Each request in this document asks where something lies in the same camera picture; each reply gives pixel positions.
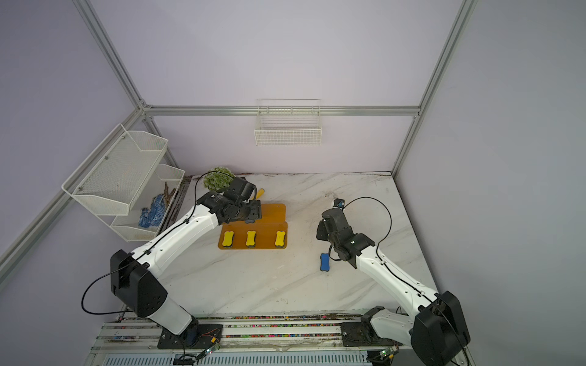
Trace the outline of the blue eraser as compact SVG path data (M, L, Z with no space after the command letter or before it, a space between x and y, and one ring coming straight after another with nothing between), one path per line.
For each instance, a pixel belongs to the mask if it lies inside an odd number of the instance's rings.
M327 253L321 253L320 255L320 271L329 272L330 267L330 256Z

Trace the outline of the yellow eraser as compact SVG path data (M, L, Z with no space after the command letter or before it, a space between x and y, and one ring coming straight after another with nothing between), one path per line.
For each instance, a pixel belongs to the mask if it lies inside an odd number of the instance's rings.
M275 240L275 247L276 248L284 248L285 247L285 239L286 239L286 232L285 231L277 231L276 232L276 240Z
M256 246L256 231L247 232L247 240L245 242L247 248L253 248Z
M231 248L233 246L233 238L234 238L233 231L225 231L221 246L223 248Z

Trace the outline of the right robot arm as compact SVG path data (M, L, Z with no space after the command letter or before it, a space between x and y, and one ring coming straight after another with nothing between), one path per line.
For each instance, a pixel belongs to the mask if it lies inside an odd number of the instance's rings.
M381 254L368 236L354 233L338 207L322 213L316 237L328 241L341 261L378 283L405 312L376 307L364 314L377 337L410 346L425 365L473 364L467 350L471 337L454 294L440 294L411 277Z

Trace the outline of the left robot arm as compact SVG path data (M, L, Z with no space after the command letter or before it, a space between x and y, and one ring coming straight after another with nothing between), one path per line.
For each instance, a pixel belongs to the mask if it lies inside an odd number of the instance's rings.
M159 277L206 233L231 222L262 218L256 186L235 177L222 192L208 191L179 221L131 253L116 252L110 261L111 292L137 316L195 343L198 320L175 302Z

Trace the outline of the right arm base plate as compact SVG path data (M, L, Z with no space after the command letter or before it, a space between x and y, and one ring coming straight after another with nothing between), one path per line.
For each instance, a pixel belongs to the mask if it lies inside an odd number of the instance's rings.
M340 324L342 343L345 347L384 347L394 346L392 339L383 339L376 335L370 326L360 322L344 322Z

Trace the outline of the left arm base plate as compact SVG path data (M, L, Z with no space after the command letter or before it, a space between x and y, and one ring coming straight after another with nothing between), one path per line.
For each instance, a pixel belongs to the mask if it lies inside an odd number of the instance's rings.
M163 332L157 343L157 349L209 349L220 342L224 326L221 324L198 324L189 326L180 335Z

